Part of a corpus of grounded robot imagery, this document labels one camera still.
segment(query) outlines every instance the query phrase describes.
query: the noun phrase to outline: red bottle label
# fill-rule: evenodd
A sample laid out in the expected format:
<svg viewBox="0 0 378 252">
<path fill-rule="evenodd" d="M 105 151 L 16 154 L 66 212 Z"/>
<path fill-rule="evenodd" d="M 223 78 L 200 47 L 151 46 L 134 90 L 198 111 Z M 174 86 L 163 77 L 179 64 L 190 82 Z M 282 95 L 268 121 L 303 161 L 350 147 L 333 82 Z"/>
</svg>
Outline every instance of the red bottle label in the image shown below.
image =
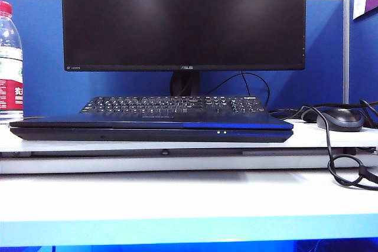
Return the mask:
<svg viewBox="0 0 378 252">
<path fill-rule="evenodd" d="M 22 83 L 0 79 L 0 110 L 22 110 Z"/>
</svg>

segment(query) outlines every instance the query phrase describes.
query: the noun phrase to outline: cubicle wall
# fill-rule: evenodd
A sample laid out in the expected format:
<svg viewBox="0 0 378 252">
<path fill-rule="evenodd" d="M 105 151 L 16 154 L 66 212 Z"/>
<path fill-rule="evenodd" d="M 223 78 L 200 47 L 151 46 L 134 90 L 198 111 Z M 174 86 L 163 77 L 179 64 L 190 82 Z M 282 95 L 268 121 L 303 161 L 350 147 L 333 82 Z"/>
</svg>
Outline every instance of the cubicle wall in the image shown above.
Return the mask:
<svg viewBox="0 0 378 252">
<path fill-rule="evenodd" d="M 350 90 L 351 103 L 377 101 L 378 9 L 353 20 L 350 0 Z"/>
<path fill-rule="evenodd" d="M 5 1 L 14 7 L 24 47 L 26 116 L 75 113 L 94 96 L 169 95 L 170 72 L 65 72 L 61 0 Z M 305 70 L 257 72 L 271 88 L 268 109 L 342 101 L 343 0 L 307 0 L 306 39 Z M 203 72 L 203 94 L 232 74 Z M 251 92 L 265 100 L 265 85 L 252 76 L 248 81 Z M 244 95 L 246 88 L 239 76 L 212 94 Z"/>
</svg>

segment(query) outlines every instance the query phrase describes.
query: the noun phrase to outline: cable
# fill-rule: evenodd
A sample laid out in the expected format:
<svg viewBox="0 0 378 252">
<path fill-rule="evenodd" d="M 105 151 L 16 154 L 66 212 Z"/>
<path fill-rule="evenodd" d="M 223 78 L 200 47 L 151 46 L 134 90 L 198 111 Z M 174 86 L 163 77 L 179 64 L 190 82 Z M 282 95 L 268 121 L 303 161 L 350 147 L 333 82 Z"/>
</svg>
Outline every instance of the cable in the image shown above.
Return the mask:
<svg viewBox="0 0 378 252">
<path fill-rule="evenodd" d="M 288 114 L 292 115 L 297 111 L 297 109 L 277 109 L 277 110 L 272 110 L 269 111 L 269 114 L 276 114 L 276 113 L 282 113 L 280 115 L 272 115 L 275 118 L 281 119 L 283 117 L 286 117 Z"/>
<path fill-rule="evenodd" d="M 243 70 L 241 71 L 241 74 L 242 74 L 242 77 L 243 77 L 244 83 L 246 84 L 246 88 L 247 88 L 248 96 L 250 96 L 249 86 L 248 86 L 248 83 L 247 83 L 247 80 L 246 80 L 246 76 L 244 75 Z"/>
<path fill-rule="evenodd" d="M 367 108 L 369 108 L 377 117 L 378 117 L 378 112 L 375 110 L 372 106 L 377 105 L 378 102 L 371 102 L 368 103 L 365 100 L 360 100 L 360 104 L 339 104 L 339 103 L 323 103 L 323 104 L 316 104 L 315 108 L 319 109 L 320 107 L 343 107 L 347 109 L 354 109 L 354 108 L 362 108 L 361 110 L 358 110 L 362 116 L 366 119 L 366 122 L 369 124 L 369 128 L 377 128 L 378 125 L 373 121 L 371 118 L 370 114 L 367 111 Z M 289 118 L 294 118 L 294 119 L 300 119 L 300 117 L 293 117 L 292 112 L 293 109 L 278 109 L 278 110 L 271 110 L 269 114 L 274 114 L 274 113 L 288 113 L 289 116 L 284 117 L 284 119 L 289 119 Z"/>
<path fill-rule="evenodd" d="M 327 151 L 328 151 L 328 155 L 329 155 L 329 158 L 330 158 L 330 160 L 328 162 L 328 170 L 333 175 L 334 179 L 340 185 L 345 186 L 345 187 L 354 186 L 354 187 L 358 187 L 358 188 L 362 188 L 362 189 L 378 191 L 378 186 L 370 186 L 370 185 L 360 184 L 360 182 L 363 179 L 367 179 L 367 180 L 369 180 L 373 183 L 378 184 L 378 176 L 369 172 L 369 170 L 363 165 L 363 163 L 360 159 L 358 159 L 357 157 L 355 157 L 353 155 L 348 155 L 348 154 L 341 154 L 341 155 L 335 155 L 335 156 L 333 155 L 333 150 L 332 150 L 331 141 L 330 141 L 330 129 L 329 129 L 329 126 L 328 126 L 328 122 L 327 122 L 326 118 L 323 116 L 323 114 L 318 109 L 316 109 L 313 106 L 308 106 L 308 105 L 304 104 L 294 114 L 292 114 L 291 116 L 288 116 L 286 119 L 296 117 L 305 108 L 312 109 L 314 112 L 316 112 L 316 114 L 319 115 L 319 117 L 323 120 L 323 122 L 325 124 L 325 134 L 326 134 L 326 137 L 327 137 Z M 337 170 L 335 168 L 335 161 L 337 159 L 340 159 L 340 158 L 349 158 L 349 159 L 352 159 L 352 160 L 354 160 L 355 162 L 358 163 L 358 165 L 359 165 L 359 177 L 356 180 L 349 181 L 347 179 L 342 178 L 341 176 L 339 176 L 337 174 Z"/>
<path fill-rule="evenodd" d="M 266 96 L 266 101 L 265 101 L 265 104 L 264 104 L 265 107 L 266 107 L 266 106 L 268 105 L 268 103 L 269 103 L 269 99 L 270 99 L 270 97 L 271 97 L 271 89 L 269 88 L 268 83 L 264 80 L 263 77 L 261 77 L 261 76 L 255 74 L 255 73 L 244 72 L 244 71 L 243 71 L 243 74 L 244 74 L 244 75 L 247 74 L 247 75 L 255 76 L 255 77 L 257 77 L 257 78 L 260 78 L 260 79 L 264 82 L 264 84 L 265 84 L 265 86 L 266 86 L 266 90 L 267 90 L 267 92 L 268 92 L 268 95 Z M 237 73 L 237 74 L 232 75 L 231 77 L 225 79 L 225 81 L 221 82 L 221 83 L 218 84 L 216 87 L 214 87 L 214 88 L 212 88 L 210 91 L 208 91 L 208 92 L 205 94 L 205 96 L 208 95 L 208 94 L 211 94 L 213 91 L 215 91 L 217 88 L 219 88 L 219 87 L 222 86 L 224 83 L 226 83 L 226 82 L 228 82 L 229 80 L 231 80 L 232 78 L 235 78 L 235 77 L 240 76 L 240 75 L 242 75 L 242 74 L 241 74 L 241 73 Z"/>
<path fill-rule="evenodd" d="M 320 241 L 322 241 L 322 239 L 317 240 L 317 242 L 315 243 L 315 246 L 313 246 L 313 248 L 311 248 L 308 252 L 318 252 Z"/>
<path fill-rule="evenodd" d="M 185 84 L 185 86 L 181 89 L 181 91 L 178 93 L 177 96 L 182 96 L 183 93 L 188 89 L 188 87 L 193 83 L 193 78 L 190 77 L 189 80 L 187 81 L 187 83 Z"/>
</svg>

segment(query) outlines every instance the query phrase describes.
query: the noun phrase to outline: monitor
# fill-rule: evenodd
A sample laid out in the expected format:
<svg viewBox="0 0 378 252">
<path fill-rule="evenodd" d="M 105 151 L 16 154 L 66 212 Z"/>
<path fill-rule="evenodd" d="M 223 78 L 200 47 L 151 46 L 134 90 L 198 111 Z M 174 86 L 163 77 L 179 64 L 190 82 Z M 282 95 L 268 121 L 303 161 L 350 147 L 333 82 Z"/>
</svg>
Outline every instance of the monitor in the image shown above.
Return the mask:
<svg viewBox="0 0 378 252">
<path fill-rule="evenodd" d="M 305 0 L 63 0 L 67 71 L 300 70 Z"/>
</svg>

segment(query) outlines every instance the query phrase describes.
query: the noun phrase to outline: monitor stand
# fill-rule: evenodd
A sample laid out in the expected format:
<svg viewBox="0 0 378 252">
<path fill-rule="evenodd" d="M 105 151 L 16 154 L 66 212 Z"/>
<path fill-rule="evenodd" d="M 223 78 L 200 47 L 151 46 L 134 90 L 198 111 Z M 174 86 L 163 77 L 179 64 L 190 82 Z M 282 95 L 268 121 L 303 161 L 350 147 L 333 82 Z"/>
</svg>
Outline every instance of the monitor stand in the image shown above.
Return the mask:
<svg viewBox="0 0 378 252">
<path fill-rule="evenodd" d="M 170 90 L 172 96 L 199 96 L 199 71 L 174 71 L 171 77 Z"/>
</svg>

